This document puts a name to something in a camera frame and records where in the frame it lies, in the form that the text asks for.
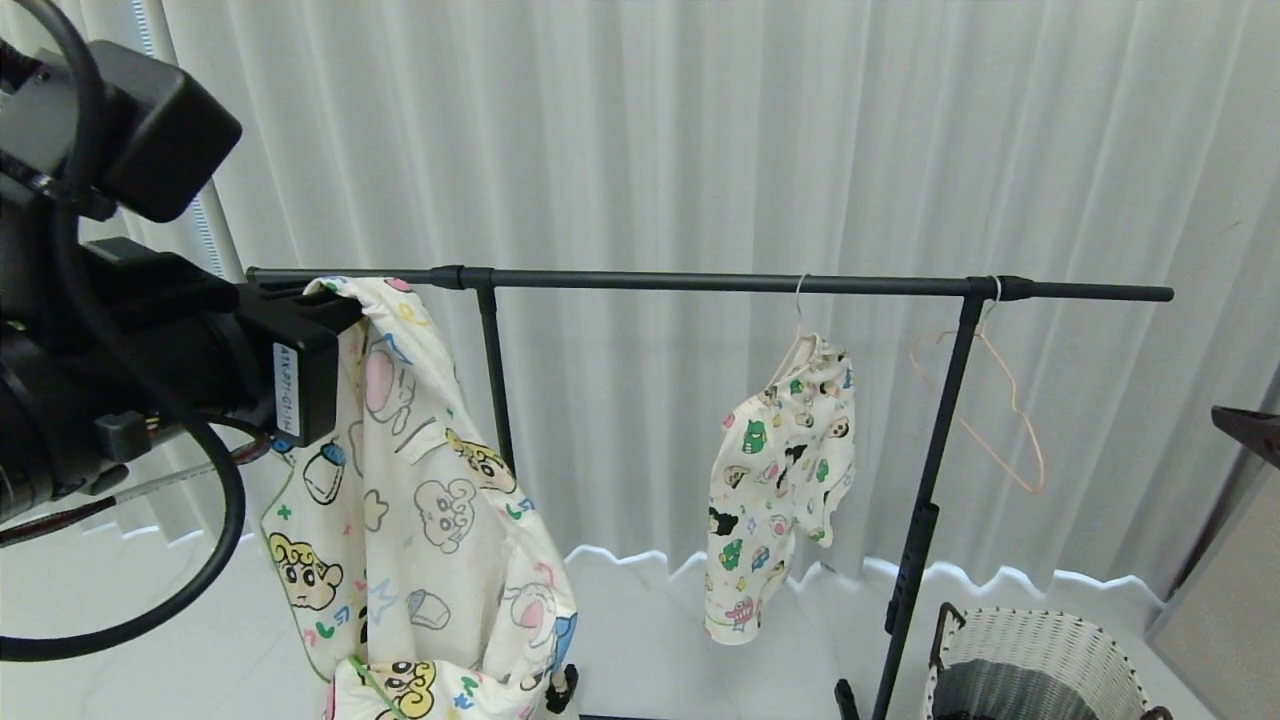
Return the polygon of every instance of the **white woven basket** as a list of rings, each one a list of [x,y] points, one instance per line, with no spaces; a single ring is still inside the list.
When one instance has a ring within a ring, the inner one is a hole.
[[[942,603],[924,719],[1172,720],[1102,628],[1048,610]]]

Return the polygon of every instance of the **curtain fold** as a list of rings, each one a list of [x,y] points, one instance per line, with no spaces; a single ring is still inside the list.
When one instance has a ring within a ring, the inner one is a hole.
[[[1047,487],[952,433],[931,557],[979,583],[1061,568],[1166,594],[1235,456],[1210,406],[1257,406],[1277,373],[1274,3],[156,6],[177,61],[244,124],[214,184],[246,265],[1174,286],[1164,306],[992,310]],[[422,292],[492,428],[474,297]],[[836,547],[806,556],[852,575],[901,551],[937,407],[906,348],[959,302],[801,305],[858,365],[858,482]],[[499,306],[516,460],[557,542],[673,568],[704,548],[719,420],[781,360],[792,299],[502,290]],[[922,347],[941,378],[948,343]],[[1034,475],[982,348],[959,414]]]

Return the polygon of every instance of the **white label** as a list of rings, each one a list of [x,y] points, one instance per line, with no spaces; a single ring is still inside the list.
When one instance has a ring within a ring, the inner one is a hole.
[[[298,407],[298,352],[280,343],[271,346],[275,356],[275,427],[293,437],[302,436],[302,409]]]

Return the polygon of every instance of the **white cartoon print shirt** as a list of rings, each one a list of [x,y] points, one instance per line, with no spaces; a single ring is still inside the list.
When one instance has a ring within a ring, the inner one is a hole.
[[[411,288],[320,288],[360,300],[365,320],[339,337],[333,434],[276,447],[287,480],[261,537],[329,683],[326,720],[548,716],[577,624],[559,551],[476,432]]]

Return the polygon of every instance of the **vertical rack post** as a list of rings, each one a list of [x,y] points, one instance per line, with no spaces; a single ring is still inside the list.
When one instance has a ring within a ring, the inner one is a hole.
[[[969,281],[972,283],[983,281],[995,283],[991,278],[969,278]],[[920,592],[920,580],[924,578],[929,546],[933,543],[933,530],[938,523],[938,506],[932,502],[933,486],[938,480],[938,469],[942,466],[942,452],[946,450],[951,419],[955,415],[956,401],[960,398],[960,386],[964,382],[964,370],[969,363],[969,351],[973,348],[973,337],[982,316],[982,304],[983,296],[975,292],[966,295],[964,305],[960,307],[960,325],[956,329],[955,345],[951,346],[951,361],[947,365],[946,380],[942,383],[938,414],[933,419],[933,434],[929,438],[929,451],[924,457],[920,487],[911,510],[911,524],[902,547],[902,561],[899,565],[897,582],[893,584],[893,597],[888,602],[884,616],[884,630],[891,637],[884,670],[881,674],[879,691],[876,693],[873,720],[884,720],[888,715],[888,702],[893,696],[893,684],[897,680],[899,666],[902,664],[902,652],[906,650],[906,635],[911,629],[915,600]]]
[[[498,295],[494,292],[493,269],[465,268],[463,272],[476,275],[467,278],[463,284],[475,288],[480,305],[484,355],[489,366],[489,389],[493,395],[493,420],[498,425],[498,454],[515,473],[516,454],[511,442],[511,409],[507,406],[507,377],[502,369],[502,337],[498,333]]]

